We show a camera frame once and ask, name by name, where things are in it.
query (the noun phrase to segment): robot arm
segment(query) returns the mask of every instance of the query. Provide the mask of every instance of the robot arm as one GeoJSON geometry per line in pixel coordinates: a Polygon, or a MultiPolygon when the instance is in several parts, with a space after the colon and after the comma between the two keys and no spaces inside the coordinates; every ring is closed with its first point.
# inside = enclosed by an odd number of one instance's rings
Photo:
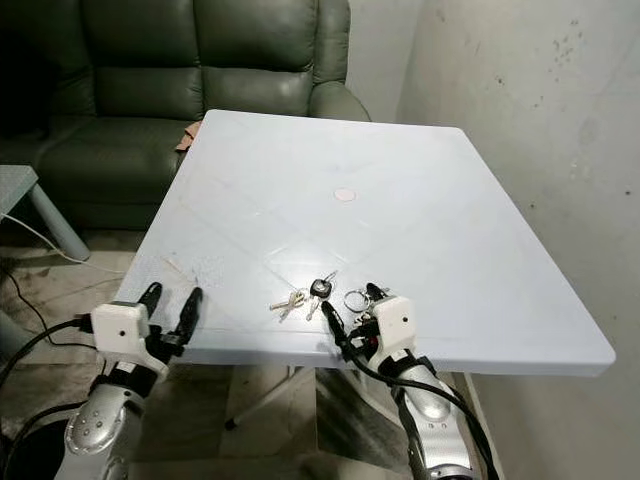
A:
{"type": "Polygon", "coordinates": [[[117,363],[108,376],[96,379],[87,402],[69,420],[56,480],[127,478],[145,400],[153,385],[164,380],[169,360],[182,354],[199,317],[202,290],[196,288],[174,331],[162,334],[160,327],[149,326],[161,292],[154,283],[138,303],[114,302],[91,313],[96,348],[117,363]]]}
{"type": "Polygon", "coordinates": [[[409,463],[414,478],[479,480],[460,431],[463,415],[456,404],[462,401],[436,377],[426,358],[414,357],[416,332],[411,302],[387,296],[373,284],[367,285],[367,295],[373,302],[359,319],[361,325],[349,335],[331,304],[324,302],[322,311],[345,360],[353,361],[365,373],[392,387],[391,394],[409,439],[409,463]],[[366,365],[360,357],[366,359],[366,365]],[[402,385],[415,382],[432,391],[402,385]]]}

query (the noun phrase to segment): white wall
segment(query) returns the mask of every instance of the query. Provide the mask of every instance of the white wall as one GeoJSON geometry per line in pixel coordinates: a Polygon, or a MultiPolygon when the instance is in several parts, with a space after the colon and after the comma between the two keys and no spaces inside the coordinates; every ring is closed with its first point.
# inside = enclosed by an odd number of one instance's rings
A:
{"type": "Polygon", "coordinates": [[[347,86],[371,118],[393,122],[422,0],[349,0],[347,86]]]}
{"type": "Polygon", "coordinates": [[[638,478],[640,2],[426,0],[399,120],[467,132],[618,355],[474,377],[507,477],[638,478]]]}

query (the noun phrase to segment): metal key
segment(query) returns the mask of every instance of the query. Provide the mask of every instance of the metal key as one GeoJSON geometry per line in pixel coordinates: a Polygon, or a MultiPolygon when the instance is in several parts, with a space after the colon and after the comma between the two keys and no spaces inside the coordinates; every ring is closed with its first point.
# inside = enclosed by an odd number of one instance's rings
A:
{"type": "Polygon", "coordinates": [[[331,280],[338,274],[337,270],[334,270],[325,278],[316,278],[311,284],[309,292],[311,294],[311,306],[309,307],[309,314],[307,315],[307,322],[310,322],[313,318],[313,314],[320,306],[320,300],[326,300],[331,296],[331,290],[333,285],[331,280]]]}
{"type": "Polygon", "coordinates": [[[291,313],[291,310],[304,305],[305,300],[306,300],[306,295],[304,294],[304,291],[296,290],[295,292],[292,292],[291,295],[289,295],[288,301],[274,303],[273,305],[269,306],[269,310],[273,311],[273,310],[279,310],[281,308],[284,309],[280,314],[280,320],[284,320],[285,318],[287,318],[289,313],[291,313]]]}

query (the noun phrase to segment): green leather sofa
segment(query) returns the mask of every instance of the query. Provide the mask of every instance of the green leather sofa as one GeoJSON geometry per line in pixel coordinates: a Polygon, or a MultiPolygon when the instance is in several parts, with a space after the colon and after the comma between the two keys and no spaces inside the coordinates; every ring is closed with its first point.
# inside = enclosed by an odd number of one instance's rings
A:
{"type": "Polygon", "coordinates": [[[0,140],[0,163],[31,164],[80,227],[148,227],[209,109],[369,120],[344,86],[347,0],[1,0],[0,23],[61,70],[50,136],[0,140]]]}

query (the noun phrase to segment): gray side table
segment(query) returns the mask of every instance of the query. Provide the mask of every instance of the gray side table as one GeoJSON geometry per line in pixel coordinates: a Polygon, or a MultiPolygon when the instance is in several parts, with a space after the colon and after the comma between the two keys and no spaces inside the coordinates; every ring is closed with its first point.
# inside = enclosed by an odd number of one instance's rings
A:
{"type": "Polygon", "coordinates": [[[33,168],[28,165],[0,165],[0,213],[9,213],[25,195],[29,195],[67,255],[78,260],[89,258],[91,252],[38,185],[38,176],[33,168]]]}
{"type": "MultiPolygon", "coordinates": [[[[78,260],[89,258],[91,252],[38,185],[38,176],[33,168],[26,165],[0,165],[0,213],[9,213],[25,195],[29,195],[67,255],[78,260]]],[[[11,357],[29,338],[27,332],[0,310],[0,359],[11,357]]]]}

